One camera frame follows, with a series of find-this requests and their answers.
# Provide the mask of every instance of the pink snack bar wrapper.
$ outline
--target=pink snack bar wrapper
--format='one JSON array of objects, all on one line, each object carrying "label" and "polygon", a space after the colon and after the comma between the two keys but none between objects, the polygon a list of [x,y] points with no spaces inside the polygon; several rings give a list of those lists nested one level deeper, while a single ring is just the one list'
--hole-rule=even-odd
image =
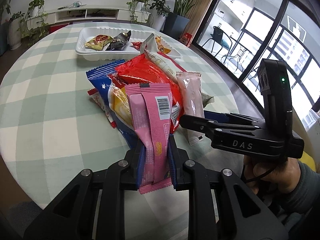
[{"label": "pink snack bar wrapper", "polygon": [[93,88],[91,90],[88,91],[88,95],[97,103],[98,106],[101,107],[101,109],[105,112],[106,117],[108,118],[111,126],[113,128],[117,127],[116,122],[113,120],[111,114],[110,114],[110,108],[108,106],[105,105],[99,91],[96,88]]},{"label": "pink snack bar wrapper", "polygon": [[[184,113],[204,118],[201,96],[201,74],[198,72],[178,72],[177,80],[183,99]],[[188,140],[191,146],[203,140],[203,133],[188,130]]]},{"label": "pink snack bar wrapper", "polygon": [[134,130],[146,147],[141,194],[171,185],[168,138],[172,94],[167,83],[125,86]]}]

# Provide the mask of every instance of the potted plant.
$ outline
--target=potted plant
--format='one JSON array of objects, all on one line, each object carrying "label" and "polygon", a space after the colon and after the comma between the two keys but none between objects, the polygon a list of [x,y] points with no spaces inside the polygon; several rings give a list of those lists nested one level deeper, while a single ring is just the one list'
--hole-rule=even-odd
[{"label": "potted plant", "polygon": [[137,16],[135,14],[136,11],[142,12],[144,17],[144,13],[147,12],[147,6],[149,5],[148,2],[150,0],[132,0],[131,2],[127,2],[129,11],[131,12],[131,23],[137,23]]},{"label": "potted plant", "polygon": [[194,0],[175,0],[173,12],[169,13],[164,24],[164,34],[177,40],[189,22],[185,16],[194,5]]},{"label": "potted plant", "polygon": [[4,0],[4,2],[0,5],[0,56],[4,54],[8,49],[8,42],[7,42],[7,33],[8,33],[8,27],[9,23],[2,22],[2,15],[4,13],[4,10],[7,11],[7,14],[11,14],[10,12],[10,3],[11,0]]},{"label": "potted plant", "polygon": [[38,17],[43,13],[43,5],[44,0],[33,0],[29,3],[31,18]]},{"label": "potted plant", "polygon": [[160,31],[165,18],[170,13],[170,7],[165,6],[165,0],[152,0],[150,10],[151,14],[148,18],[148,25],[157,31]]},{"label": "potted plant", "polygon": [[[29,44],[28,46],[32,46],[33,44],[37,43],[39,40],[41,40],[42,38],[44,38],[45,36],[48,35],[49,31],[48,31],[48,23],[45,23],[45,17],[47,17],[47,13],[43,12],[43,9],[40,10],[38,9],[37,11],[37,17],[39,17],[39,21],[41,22],[40,26],[37,26],[36,28],[33,28],[32,26],[32,21],[31,19],[31,13],[36,10],[35,9],[35,2],[36,0],[33,0],[32,2],[29,3],[29,8],[27,10],[27,13],[25,14],[25,16],[21,19],[21,32],[22,32],[22,36],[29,37]],[[43,8],[44,5],[44,0],[40,1],[40,4],[37,5],[39,6],[39,8]]]},{"label": "potted plant", "polygon": [[8,43],[11,50],[15,50],[21,46],[21,17],[24,13],[14,13],[9,20]]}]

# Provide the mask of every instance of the hand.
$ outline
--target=hand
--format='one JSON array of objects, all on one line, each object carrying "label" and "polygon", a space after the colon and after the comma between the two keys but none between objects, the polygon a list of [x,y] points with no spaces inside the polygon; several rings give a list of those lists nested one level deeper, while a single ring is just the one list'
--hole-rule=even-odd
[{"label": "hand", "polygon": [[[252,179],[266,171],[274,168],[274,163],[257,163],[252,161],[251,157],[244,156],[243,163],[244,176],[246,179]],[[278,165],[270,174],[263,177],[262,180],[278,184],[281,193],[292,192],[299,183],[301,176],[300,166],[297,159],[288,158],[288,161]],[[247,186],[257,194],[259,191],[259,180],[247,183]]]}]

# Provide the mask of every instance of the barcode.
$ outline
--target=barcode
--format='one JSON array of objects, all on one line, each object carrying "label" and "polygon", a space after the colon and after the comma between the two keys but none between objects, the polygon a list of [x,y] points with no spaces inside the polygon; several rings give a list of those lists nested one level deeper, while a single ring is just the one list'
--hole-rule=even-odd
[{"label": "barcode", "polygon": [[177,102],[175,106],[172,106],[172,110],[171,110],[171,120],[174,126],[176,125],[179,113],[180,113],[180,106],[179,106],[179,103]]},{"label": "barcode", "polygon": [[168,97],[155,97],[158,104],[160,120],[170,119],[170,103]]}]

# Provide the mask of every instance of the green and white tablecloth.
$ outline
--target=green and white tablecloth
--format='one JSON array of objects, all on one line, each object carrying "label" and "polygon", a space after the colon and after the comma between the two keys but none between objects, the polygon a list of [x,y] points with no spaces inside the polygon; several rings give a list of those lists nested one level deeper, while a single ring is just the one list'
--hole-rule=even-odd
[{"label": "green and white tablecloth", "polygon": [[[69,25],[26,51],[0,86],[0,152],[12,176],[44,208],[82,169],[108,168],[129,149],[100,107],[90,99],[85,72],[109,61],[87,61],[75,52],[83,27],[107,26],[154,31],[141,25],[82,23]],[[202,88],[213,95],[210,110],[235,112],[235,100],[220,76],[202,58],[174,39],[154,31],[176,48],[177,62],[203,73]],[[186,131],[175,133],[178,147],[206,168],[242,170],[242,156],[210,147],[210,140],[190,147]],[[125,192],[127,239],[185,239],[188,192],[167,187],[140,195]]]}]

